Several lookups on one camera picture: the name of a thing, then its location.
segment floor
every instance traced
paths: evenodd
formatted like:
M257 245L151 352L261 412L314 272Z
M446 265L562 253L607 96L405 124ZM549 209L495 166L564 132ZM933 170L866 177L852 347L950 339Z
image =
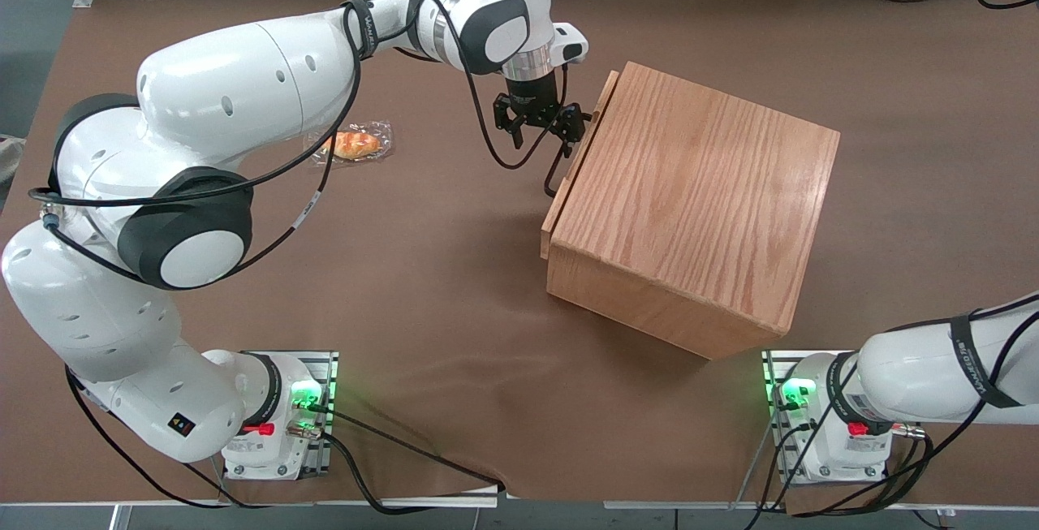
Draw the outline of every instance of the floor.
M25 137L43 92L61 35L72 16L72 0L0 0L0 135ZM0 506L0 530L108 528L111 506ZM936 522L934 512L926 512ZM469 529L639 529L739 530L750 512L716 510L607 510L601 503L502 500L501 507L481 510L436 510L385 518L361 507L278 507L263 511L193 510L186 506L138 506L132 530L274 530L334 527L364 530L422 528ZM962 530L1039 527L1039 512L960 512L952 519ZM846 520L802 521L766 515L760 530L911 530L927 528L908 511L884 511Z

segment white circular cap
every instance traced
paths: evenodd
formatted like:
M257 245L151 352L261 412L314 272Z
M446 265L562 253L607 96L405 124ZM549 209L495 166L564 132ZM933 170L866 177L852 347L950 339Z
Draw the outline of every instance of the white circular cap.
M171 287L208 285L234 268L244 251L245 244L234 232L196 234L166 254L159 272Z

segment plastic wrapper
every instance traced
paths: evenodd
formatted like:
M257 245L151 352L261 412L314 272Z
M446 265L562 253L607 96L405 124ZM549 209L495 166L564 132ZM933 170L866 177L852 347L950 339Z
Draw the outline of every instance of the plastic wrapper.
M308 145L314 144L319 138L321 133L309 134ZM381 161L392 155L393 151L393 127L390 123L346 124L311 156L311 160L316 166L323 167L330 157L334 168L351 167Z

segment box lid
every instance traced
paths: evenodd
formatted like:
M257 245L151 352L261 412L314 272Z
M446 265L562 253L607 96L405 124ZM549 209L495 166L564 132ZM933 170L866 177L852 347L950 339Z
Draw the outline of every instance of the box lid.
M552 242L785 334L838 138L628 63Z

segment red button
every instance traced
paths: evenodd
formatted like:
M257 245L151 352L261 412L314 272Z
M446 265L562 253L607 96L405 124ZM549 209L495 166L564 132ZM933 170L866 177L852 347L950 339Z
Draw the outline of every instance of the red button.
M865 423L848 423L848 434L852 436L862 436L870 433L870 427Z
M260 436L270 436L274 434L274 423L264 423L259 426L243 426L242 430L245 432L257 431L260 433Z

